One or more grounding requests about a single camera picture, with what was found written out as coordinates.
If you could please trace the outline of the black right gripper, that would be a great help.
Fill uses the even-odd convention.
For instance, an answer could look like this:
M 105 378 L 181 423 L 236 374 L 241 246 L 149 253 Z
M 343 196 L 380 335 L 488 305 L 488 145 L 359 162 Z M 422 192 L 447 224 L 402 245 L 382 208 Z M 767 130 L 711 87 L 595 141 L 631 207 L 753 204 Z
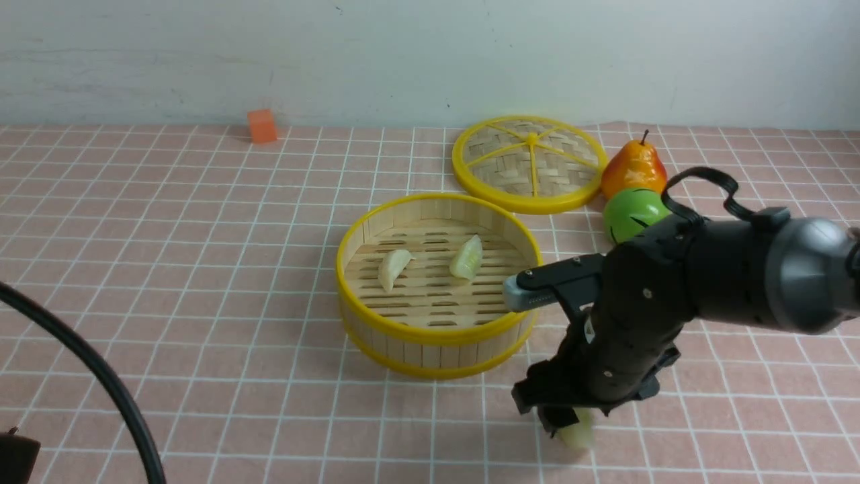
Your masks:
M 551 438 L 577 425 L 573 407 L 612 409 L 641 399 L 667 347 L 683 326 L 679 297 L 555 296 L 569 325 L 555 356 L 532 364 L 514 384 L 519 413 L 540 410 Z

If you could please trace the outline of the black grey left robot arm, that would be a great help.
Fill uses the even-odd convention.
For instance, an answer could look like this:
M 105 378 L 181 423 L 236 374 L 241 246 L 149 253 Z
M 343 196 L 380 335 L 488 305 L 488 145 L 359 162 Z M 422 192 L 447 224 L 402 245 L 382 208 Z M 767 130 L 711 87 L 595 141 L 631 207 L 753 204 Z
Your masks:
M 24 484 L 30 482 L 41 443 L 19 435 L 18 427 L 1 432 L 1 483 Z

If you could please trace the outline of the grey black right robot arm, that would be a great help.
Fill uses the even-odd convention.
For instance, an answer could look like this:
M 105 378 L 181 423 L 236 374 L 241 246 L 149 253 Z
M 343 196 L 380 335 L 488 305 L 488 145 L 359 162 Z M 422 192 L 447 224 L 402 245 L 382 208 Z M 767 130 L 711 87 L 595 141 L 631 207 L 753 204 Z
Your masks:
M 611 251 L 553 261 L 507 278 L 507 309 L 557 303 L 568 327 L 555 356 L 529 366 L 512 398 L 551 436 L 660 390 L 657 374 L 680 356 L 675 338 L 694 319 L 819 335 L 858 316 L 858 241 L 826 218 L 784 206 L 753 211 L 735 201 L 731 175 L 712 167 L 686 177 L 726 193 L 731 220 L 710 220 L 673 201 L 670 214 Z

